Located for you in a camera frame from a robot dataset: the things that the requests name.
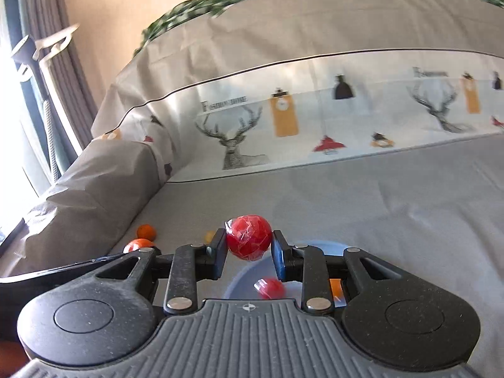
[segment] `white clock face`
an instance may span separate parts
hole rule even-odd
[[[277,101],[277,109],[279,111],[286,111],[289,108],[289,103],[285,98],[279,98]]]

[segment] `red ball wrapped in plastic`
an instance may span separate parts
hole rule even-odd
[[[259,260],[271,244],[273,234],[268,221],[258,215],[240,216],[226,222],[227,247],[242,260]]]
[[[254,287],[261,298],[265,300],[285,298],[285,287],[283,283],[277,279],[272,279],[270,277],[260,279],[254,284]]]

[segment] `light blue bowl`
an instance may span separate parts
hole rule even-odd
[[[324,254],[333,256],[342,256],[343,250],[348,247],[347,245],[338,243],[337,241],[311,240],[304,241],[303,243],[318,247],[322,249]],[[254,288],[254,284],[257,280],[264,279],[266,277],[277,277],[270,251],[267,251],[262,259],[253,261],[249,265],[245,266],[245,268],[243,268],[236,277],[233,278],[233,281],[224,293],[224,298],[232,300],[261,299],[257,290]],[[286,298],[294,298],[299,305],[301,302],[302,284],[298,281],[289,281],[284,283],[284,286]],[[334,304],[336,307],[340,307],[345,305],[345,302],[344,300],[335,300]]]

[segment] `gray curtain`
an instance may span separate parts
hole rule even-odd
[[[64,0],[19,0],[23,34],[48,37],[68,27]],[[67,117],[84,149],[92,140],[97,108],[84,77],[74,43],[52,59],[51,72]]]

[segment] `ridged gray surface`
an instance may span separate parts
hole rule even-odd
[[[464,366],[399,372],[356,352],[326,317],[299,311],[291,300],[208,300],[195,314],[167,319],[154,338],[115,364],[76,371],[30,362],[23,378],[476,377]]]

